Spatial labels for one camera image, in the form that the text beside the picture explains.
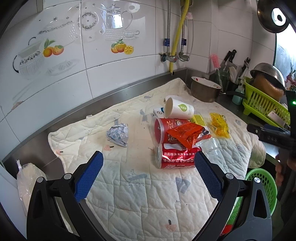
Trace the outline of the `right hand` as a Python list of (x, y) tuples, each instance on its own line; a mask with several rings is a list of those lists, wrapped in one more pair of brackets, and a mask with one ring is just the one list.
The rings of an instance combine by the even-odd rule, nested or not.
[[(289, 166), (289, 168), (291, 168), (293, 171), (295, 171), (296, 170), (295, 158), (288, 158), (287, 165)], [(284, 165), (282, 163), (278, 162), (276, 164), (276, 167), (275, 167), (275, 170), (276, 170), (275, 182), (276, 182), (276, 185), (278, 187), (280, 187), (282, 185), (283, 180), (284, 180), (283, 168), (284, 168)]]

